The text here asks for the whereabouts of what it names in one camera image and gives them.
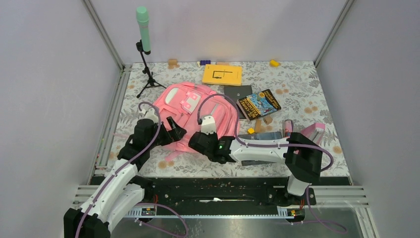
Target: tabletop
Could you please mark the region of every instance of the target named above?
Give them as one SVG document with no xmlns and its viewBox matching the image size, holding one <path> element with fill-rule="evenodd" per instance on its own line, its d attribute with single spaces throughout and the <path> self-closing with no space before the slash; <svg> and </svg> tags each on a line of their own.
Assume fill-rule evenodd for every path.
<svg viewBox="0 0 420 238">
<path fill-rule="evenodd" d="M 334 156 L 332 167 L 321 173 L 321 176 L 347 177 L 349 170 L 341 149 L 340 141 L 334 128 L 334 123 L 325 101 L 318 74 L 312 61 L 284 61 L 279 67 L 270 67 L 268 62 L 231 62 L 231 65 L 242 67 L 242 85 L 251 85 L 253 92 L 270 89 L 281 105 L 281 110 L 271 115 L 270 125 L 262 123 L 266 132 L 282 130 L 285 119 L 292 119 L 295 132 L 315 123 L 325 124 L 325 134 L 320 146 L 330 151 Z M 178 68 L 169 69 L 165 63 L 148 64 L 154 79 L 164 86 L 184 81 L 201 83 L 204 66 L 195 62 L 179 63 Z M 126 138 L 118 135 L 130 135 L 140 118 L 138 104 L 142 101 L 154 102 L 162 94 L 164 88 L 146 89 L 140 99 L 136 98 L 147 82 L 147 76 L 142 73 L 142 63 L 133 64 L 124 101 L 118 118 L 108 169 L 117 160 L 119 150 L 124 146 Z M 209 85 L 219 93 L 223 86 Z M 240 121 L 240 133 L 254 127 L 255 121 Z M 156 147 L 150 153 L 149 160 L 141 168 L 139 174 L 145 177 L 287 177 L 291 175 L 284 164 L 264 164 L 242 166 L 239 163 L 221 165 L 213 163 L 206 156 L 197 153 L 183 153 L 171 161 L 165 157 L 172 151 Z M 329 164 L 329 158 L 324 155 L 322 167 Z"/>
</svg>

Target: tripod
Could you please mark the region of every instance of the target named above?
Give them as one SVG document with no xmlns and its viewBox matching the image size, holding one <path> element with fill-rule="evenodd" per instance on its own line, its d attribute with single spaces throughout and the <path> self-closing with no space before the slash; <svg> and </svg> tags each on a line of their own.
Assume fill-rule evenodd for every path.
<svg viewBox="0 0 420 238">
<path fill-rule="evenodd" d="M 143 91 L 146 88 L 155 88 L 155 87 L 164 87 L 164 88 L 166 88 L 166 87 L 163 86 L 163 85 L 161 85 L 160 83 L 156 82 L 156 80 L 153 79 L 153 72 L 150 73 L 149 67 L 147 67 L 146 61 L 144 59 L 144 55 L 143 55 L 144 50 L 143 50 L 142 40 L 140 40 L 139 42 L 136 43 L 136 47 L 137 47 L 137 50 L 142 55 L 142 60 L 143 60 L 143 63 L 145 64 L 145 69 L 143 69 L 142 72 L 144 74 L 147 74 L 147 76 L 149 77 L 149 79 L 147 80 L 146 85 L 144 86 L 144 88 L 142 89 L 142 91 L 137 95 L 137 98 L 140 98 L 140 95 L 142 95 Z"/>
</svg>

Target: mint green microphone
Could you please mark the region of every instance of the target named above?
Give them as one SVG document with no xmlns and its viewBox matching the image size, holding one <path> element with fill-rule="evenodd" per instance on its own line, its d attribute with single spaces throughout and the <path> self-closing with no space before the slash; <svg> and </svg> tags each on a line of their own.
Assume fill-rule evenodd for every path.
<svg viewBox="0 0 420 238">
<path fill-rule="evenodd" d="M 149 13 L 144 6 L 137 8 L 136 12 L 137 22 L 140 27 L 140 36 L 142 37 L 143 51 L 145 54 L 150 54 L 150 37 L 149 37 Z"/>
</svg>

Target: white wall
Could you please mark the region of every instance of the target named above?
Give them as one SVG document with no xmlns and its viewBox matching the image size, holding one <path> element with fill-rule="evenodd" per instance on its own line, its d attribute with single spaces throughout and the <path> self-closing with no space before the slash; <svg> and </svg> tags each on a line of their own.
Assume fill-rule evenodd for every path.
<svg viewBox="0 0 420 238">
<path fill-rule="evenodd" d="M 418 237 L 420 2 L 359 0 L 318 68 L 381 238 Z"/>
<path fill-rule="evenodd" d="M 56 238 L 118 69 L 81 0 L 0 7 L 0 237 Z"/>
<path fill-rule="evenodd" d="M 136 8 L 150 16 L 148 61 L 315 60 L 346 0 L 92 0 L 124 63 L 141 61 Z"/>
</svg>

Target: gray floor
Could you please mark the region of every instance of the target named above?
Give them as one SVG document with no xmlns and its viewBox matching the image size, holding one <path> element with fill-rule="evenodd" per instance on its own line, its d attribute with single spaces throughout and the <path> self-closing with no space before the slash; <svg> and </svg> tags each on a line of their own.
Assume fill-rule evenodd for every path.
<svg viewBox="0 0 420 238">
<path fill-rule="evenodd" d="M 319 223 L 282 225 L 283 219 L 186 219 L 189 238 L 358 238 L 363 237 L 355 212 L 351 208 L 316 210 L 317 216 L 346 226 L 348 234 L 331 232 Z M 307 221 L 314 220 L 307 214 Z M 153 219 L 150 224 L 178 234 L 185 233 L 178 219 Z M 133 219 L 123 219 L 112 233 L 112 238 L 170 238 L 167 234 L 142 226 Z"/>
</svg>

